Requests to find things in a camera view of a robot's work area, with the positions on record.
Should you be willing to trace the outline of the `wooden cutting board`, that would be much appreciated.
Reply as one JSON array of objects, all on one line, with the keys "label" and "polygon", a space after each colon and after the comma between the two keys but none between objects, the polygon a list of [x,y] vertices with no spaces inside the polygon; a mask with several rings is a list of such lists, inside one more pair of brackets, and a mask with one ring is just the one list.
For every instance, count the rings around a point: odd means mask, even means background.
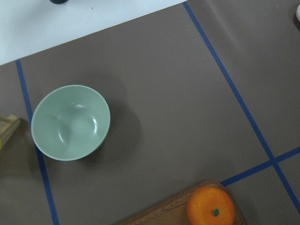
[{"label": "wooden cutting board", "polygon": [[235,220],[233,225],[245,225],[246,221],[236,206],[228,189],[221,183],[211,180],[201,182],[170,200],[124,222],[125,225],[191,225],[187,216],[187,202],[191,194],[200,187],[212,186],[225,191],[232,199],[235,206]]}]

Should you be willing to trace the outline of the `black bottle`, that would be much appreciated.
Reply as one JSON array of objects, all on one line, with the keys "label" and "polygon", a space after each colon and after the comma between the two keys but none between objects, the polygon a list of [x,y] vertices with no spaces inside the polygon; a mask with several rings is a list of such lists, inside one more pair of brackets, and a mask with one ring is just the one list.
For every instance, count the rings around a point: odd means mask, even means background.
[{"label": "black bottle", "polygon": [[63,4],[67,1],[68,0],[50,0],[50,2],[53,3],[53,4]]}]

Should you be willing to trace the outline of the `green ceramic bowl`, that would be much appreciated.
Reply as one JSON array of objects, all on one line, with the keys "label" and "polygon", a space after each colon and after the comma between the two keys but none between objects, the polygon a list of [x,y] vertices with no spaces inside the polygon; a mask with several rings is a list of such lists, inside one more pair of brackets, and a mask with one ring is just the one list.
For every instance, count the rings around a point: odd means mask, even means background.
[{"label": "green ceramic bowl", "polygon": [[68,85],[52,91],[37,105],[31,135],[46,156],[73,161],[103,143],[110,122],[108,103],[100,93],[87,86]]}]

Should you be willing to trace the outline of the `orange fruit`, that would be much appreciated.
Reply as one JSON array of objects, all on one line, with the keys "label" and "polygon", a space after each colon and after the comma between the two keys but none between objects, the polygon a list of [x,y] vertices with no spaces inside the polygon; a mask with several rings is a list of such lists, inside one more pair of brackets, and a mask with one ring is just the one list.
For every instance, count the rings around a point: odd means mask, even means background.
[{"label": "orange fruit", "polygon": [[232,225],[235,206],[225,191],[204,186],[191,194],[187,202],[187,217],[192,225]]}]

